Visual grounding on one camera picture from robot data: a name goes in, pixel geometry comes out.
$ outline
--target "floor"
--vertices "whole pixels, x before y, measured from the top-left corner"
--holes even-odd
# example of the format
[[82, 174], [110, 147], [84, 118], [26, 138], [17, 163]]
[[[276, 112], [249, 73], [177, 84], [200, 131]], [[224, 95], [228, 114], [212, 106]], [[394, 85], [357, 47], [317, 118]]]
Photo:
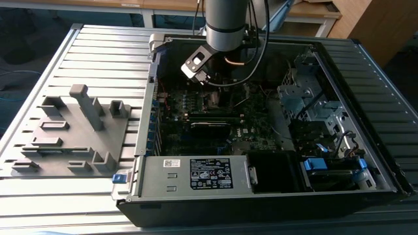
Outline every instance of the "floor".
[[[12, 73], [4, 76], [1, 76], [1, 73], [8, 70], [42, 72], [73, 23], [142, 26], [140, 15], [118, 13], [58, 11], [58, 18], [53, 19], [50, 12], [46, 10], [30, 10], [29, 19], [33, 22], [34, 32], [28, 34], [25, 39], [34, 51], [34, 59], [20, 65], [9, 65], [0, 58], [0, 98], [13, 100], [5, 101], [0, 99], [0, 137], [37, 81], [37, 75], [33, 73]], [[192, 27], [192, 17], [156, 16], [154, 22], [158, 28], [191, 29]], [[201, 27], [203, 24], [204, 21], [199, 18], [196, 28]], [[408, 47], [396, 54], [384, 68], [388, 77], [415, 109], [418, 108], [418, 93], [415, 89], [418, 87], [418, 50], [414, 47], [418, 46], [416, 41], [416, 38], [411, 40]]]

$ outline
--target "white label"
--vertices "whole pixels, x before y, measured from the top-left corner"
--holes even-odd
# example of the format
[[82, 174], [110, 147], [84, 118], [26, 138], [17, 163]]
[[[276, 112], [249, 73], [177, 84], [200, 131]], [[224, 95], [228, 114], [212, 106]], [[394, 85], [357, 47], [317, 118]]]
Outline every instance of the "white label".
[[174, 160], [164, 160], [164, 165], [162, 167], [180, 167], [180, 160], [174, 159]]
[[121, 4], [121, 6], [132, 6], [132, 7], [138, 7], [136, 4]]
[[219, 182], [220, 184], [229, 184], [231, 183], [231, 180], [217, 180], [217, 181], [220, 181]]
[[324, 18], [339, 18], [339, 16], [324, 15]]

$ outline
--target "blue latch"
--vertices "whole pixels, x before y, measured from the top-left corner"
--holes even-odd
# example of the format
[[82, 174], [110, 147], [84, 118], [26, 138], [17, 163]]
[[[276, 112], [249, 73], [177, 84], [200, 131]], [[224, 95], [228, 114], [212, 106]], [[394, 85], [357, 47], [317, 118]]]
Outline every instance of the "blue latch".
[[316, 146], [320, 148], [320, 150], [327, 153], [328, 152], [328, 149], [321, 145], [321, 144], [316, 144]]
[[146, 141], [146, 149], [152, 149], [153, 148], [153, 142], [152, 141]]
[[360, 159], [357, 160], [357, 163], [359, 163], [359, 167], [360, 167], [361, 169], [365, 169], [365, 168], [367, 168], [367, 163], [365, 163], [365, 160], [364, 160], [363, 158], [360, 158]]
[[152, 130], [152, 131], [154, 130], [154, 124], [152, 124], [152, 123], [149, 124], [149, 130]]
[[148, 132], [148, 139], [149, 139], [149, 140], [153, 139], [153, 132]]
[[325, 160], [323, 158], [309, 158], [303, 162], [305, 170], [327, 170]]
[[154, 122], [154, 120], [156, 120], [154, 114], [150, 114], [149, 120], [150, 120], [152, 122]]
[[122, 174], [114, 174], [112, 177], [112, 183], [113, 184], [125, 184], [126, 175]]

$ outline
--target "wooden desk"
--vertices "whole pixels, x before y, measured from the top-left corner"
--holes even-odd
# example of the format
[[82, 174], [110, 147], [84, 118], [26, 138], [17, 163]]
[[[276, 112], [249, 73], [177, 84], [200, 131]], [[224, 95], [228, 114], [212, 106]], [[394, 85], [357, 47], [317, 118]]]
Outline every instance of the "wooden desk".
[[343, 13], [328, 34], [359, 39], [383, 67], [418, 30], [418, 0], [333, 0]]
[[[144, 27], [153, 28], [153, 15], [193, 16], [196, 0], [0, 0], [0, 6], [141, 14]], [[301, 2], [293, 5], [285, 22], [316, 24], [312, 36], [325, 37], [340, 16], [327, 10], [324, 3]]]

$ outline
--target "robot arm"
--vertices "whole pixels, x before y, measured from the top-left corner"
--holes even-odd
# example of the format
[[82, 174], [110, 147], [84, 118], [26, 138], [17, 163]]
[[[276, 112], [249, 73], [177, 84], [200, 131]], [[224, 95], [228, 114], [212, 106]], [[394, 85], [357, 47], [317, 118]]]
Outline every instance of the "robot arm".
[[[264, 0], [264, 17], [265, 17], [265, 42], [268, 41], [269, 32], [269, 12], [268, 2], [272, 0]], [[216, 56], [216, 59], [224, 60], [225, 56], [233, 53], [243, 44], [244, 25], [245, 25], [245, 13], [249, 0], [207, 0], [205, 1], [205, 16], [207, 16], [207, 44], [201, 45], [193, 54], [185, 60], [181, 71], [185, 76], [201, 85], [208, 83], [219, 87], [228, 87], [240, 84], [248, 80], [252, 76], [255, 69], [260, 63], [261, 57], [265, 52], [267, 43], [264, 43], [263, 50], [259, 56], [259, 60], [253, 67], [251, 74], [241, 79], [237, 83], [213, 84], [209, 82], [209, 73], [213, 74], [213, 69], [205, 66], [205, 63]]]

